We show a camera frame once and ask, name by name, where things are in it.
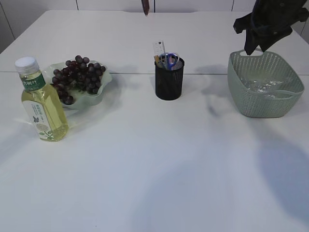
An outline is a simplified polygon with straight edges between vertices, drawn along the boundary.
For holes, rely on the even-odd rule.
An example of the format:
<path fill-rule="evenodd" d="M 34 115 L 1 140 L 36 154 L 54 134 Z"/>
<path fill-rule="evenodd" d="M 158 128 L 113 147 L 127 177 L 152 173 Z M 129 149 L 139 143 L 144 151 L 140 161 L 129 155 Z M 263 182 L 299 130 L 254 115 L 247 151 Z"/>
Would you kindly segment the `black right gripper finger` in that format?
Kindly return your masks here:
<path fill-rule="evenodd" d="M 259 42 L 259 47 L 261 48 L 261 50 L 263 52 L 267 51 L 272 45 L 274 45 L 275 43 L 277 43 L 279 40 L 289 36 L 291 34 L 291 32 L 282 32 L 282 33 L 277 33 L 277 34 L 273 34 L 271 36 L 266 36 L 263 37 L 262 39 L 260 39 Z"/>
<path fill-rule="evenodd" d="M 260 45 L 261 36 L 252 29 L 246 29 L 246 40 L 244 50 L 247 55 L 251 55 L 254 50 Z"/>

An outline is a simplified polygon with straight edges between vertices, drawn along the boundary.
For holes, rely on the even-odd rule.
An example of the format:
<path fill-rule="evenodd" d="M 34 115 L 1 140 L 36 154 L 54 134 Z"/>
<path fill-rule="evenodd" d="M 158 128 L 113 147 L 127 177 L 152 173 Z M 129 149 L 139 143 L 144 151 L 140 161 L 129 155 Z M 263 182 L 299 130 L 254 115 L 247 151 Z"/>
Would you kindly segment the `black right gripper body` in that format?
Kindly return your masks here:
<path fill-rule="evenodd" d="M 258 36 L 275 35 L 308 19 L 305 3 L 305 0 L 257 0 L 251 13 L 235 20 L 234 30 L 237 34 L 248 29 Z"/>

